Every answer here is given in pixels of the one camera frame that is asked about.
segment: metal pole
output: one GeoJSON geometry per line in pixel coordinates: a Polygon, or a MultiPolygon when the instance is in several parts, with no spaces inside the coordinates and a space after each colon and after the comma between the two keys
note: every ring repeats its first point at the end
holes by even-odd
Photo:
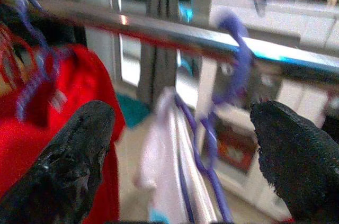
{"type": "MultiPolygon", "coordinates": [[[[74,25],[92,26],[139,38],[143,42],[181,49],[193,56],[233,62],[237,49],[230,35],[151,17],[113,13],[109,8],[66,0],[38,0],[43,15],[74,25]]],[[[15,5],[15,0],[0,0],[15,5]]],[[[270,75],[283,76],[339,92],[339,59],[246,38],[254,65],[270,75]]]]}

